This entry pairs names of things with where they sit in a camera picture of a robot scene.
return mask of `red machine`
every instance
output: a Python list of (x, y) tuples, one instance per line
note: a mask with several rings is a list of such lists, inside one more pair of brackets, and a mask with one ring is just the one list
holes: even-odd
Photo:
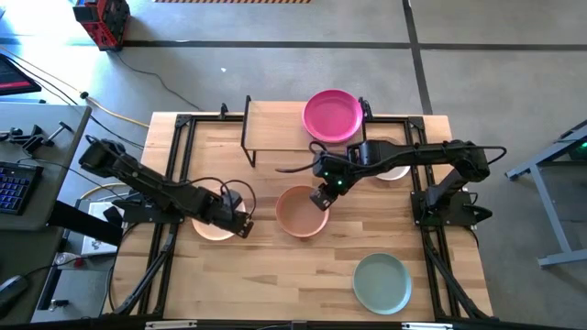
[(125, 0), (79, 0), (73, 13), (98, 49), (122, 49), (125, 25), (130, 17)]

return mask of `pink bowl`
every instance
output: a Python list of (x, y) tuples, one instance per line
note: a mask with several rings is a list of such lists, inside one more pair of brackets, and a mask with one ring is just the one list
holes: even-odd
[(285, 191), (275, 206), (277, 223), (294, 237), (311, 237), (327, 225), (329, 210), (320, 211), (312, 200), (308, 186), (295, 186)]
[(359, 101), (340, 90), (327, 90), (312, 96), (302, 113), (302, 122), (308, 133), (328, 143), (352, 138), (362, 120)]

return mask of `wooden table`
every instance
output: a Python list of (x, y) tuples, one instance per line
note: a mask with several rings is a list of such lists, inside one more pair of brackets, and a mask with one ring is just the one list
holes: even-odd
[[(154, 113), (142, 163), (165, 172), (176, 113)], [(425, 116), (430, 143), (451, 140), (446, 116)], [(257, 194), (255, 226), (247, 239), (222, 242), (201, 238), (190, 222), (181, 225), (175, 249), (165, 318), (431, 321), (432, 304), (422, 238), (414, 227), (409, 202), (411, 178), (386, 182), (360, 181), (330, 208), (325, 229), (308, 239), (284, 233), (275, 221), (274, 206), (286, 189), (320, 180), (310, 171), (282, 174), (275, 168), (294, 168), (311, 162), (307, 151), (265, 151), (251, 168), (240, 148), (241, 123), (199, 123), (196, 128), (189, 178), (216, 176), (241, 179)], [(367, 125), (368, 138), (391, 137), (405, 143), (404, 131), (390, 124)], [(176, 169), (179, 172), (183, 144)], [(450, 166), (434, 168), (437, 182)], [(203, 182), (208, 188), (217, 184)], [(237, 185), (251, 206), (249, 193)], [(152, 225), (139, 225), (123, 243), (114, 272), (116, 305), (138, 283), (145, 271)], [(478, 249), (471, 233), (447, 227), (453, 272), (462, 287), (487, 314), (493, 314)], [(410, 302), (399, 313), (369, 312), (355, 298), (351, 276), (355, 266), (374, 252), (388, 252), (409, 269), (413, 281)], [(159, 287), (159, 278), (155, 281)], [(448, 311), (446, 287), (440, 281), (443, 305)], [(154, 304), (156, 290), (151, 295)]]

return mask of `orange bowl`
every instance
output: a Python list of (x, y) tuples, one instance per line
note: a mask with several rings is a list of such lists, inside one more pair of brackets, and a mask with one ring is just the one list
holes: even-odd
[(310, 200), (314, 188), (295, 186), (285, 191), (277, 201), (275, 215), (277, 223), (294, 237), (311, 237), (324, 228), (329, 210), (321, 211)]

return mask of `pink plate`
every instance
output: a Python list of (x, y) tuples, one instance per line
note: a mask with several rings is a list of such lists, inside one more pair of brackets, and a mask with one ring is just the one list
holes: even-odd
[(359, 101), (340, 90), (327, 90), (314, 95), (302, 113), (302, 122), (308, 133), (328, 143), (352, 138), (359, 130), (362, 119)]

